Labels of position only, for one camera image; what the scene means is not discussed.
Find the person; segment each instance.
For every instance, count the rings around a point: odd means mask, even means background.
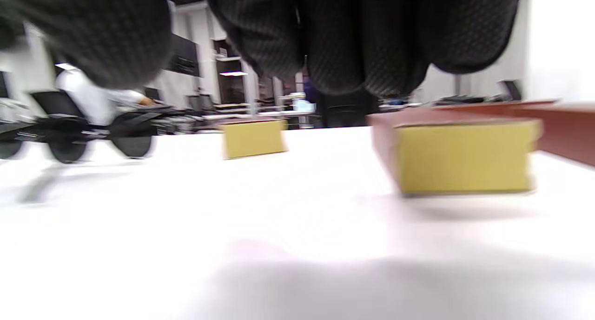
[[[119,114],[118,106],[155,105],[153,99],[134,90],[98,87],[79,68],[61,72],[56,78],[56,87],[68,93],[92,125],[110,125]]]

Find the white table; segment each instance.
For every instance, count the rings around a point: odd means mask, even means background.
[[[532,195],[400,199],[368,128],[285,133],[223,160],[221,136],[96,142],[40,203],[53,162],[0,165],[2,320],[592,320],[589,167],[533,158]]]

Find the ceiling light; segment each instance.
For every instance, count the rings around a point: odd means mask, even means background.
[[[75,66],[71,66],[68,63],[60,63],[60,64],[56,64],[56,66],[59,67],[59,68],[63,68],[64,70],[73,70],[73,69],[76,69]]]
[[[234,71],[234,72],[221,72],[221,76],[246,76],[247,73],[241,71]]]

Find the finger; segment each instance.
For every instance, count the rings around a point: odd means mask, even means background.
[[[170,58],[166,0],[0,0],[31,21],[97,85],[135,88]]]
[[[306,64],[323,93],[350,93],[364,81],[357,0],[299,0]]]
[[[502,55],[519,0],[423,0],[419,44],[425,57],[450,73],[489,67]]]
[[[302,69],[294,0],[207,0],[227,38],[257,73],[289,79]]]
[[[375,95],[408,95],[429,64],[421,59],[415,28],[419,0],[361,0],[365,87]]]

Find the computer screen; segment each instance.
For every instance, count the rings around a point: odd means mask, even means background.
[[[161,95],[159,94],[158,89],[145,87],[145,95],[153,100],[161,100]]]

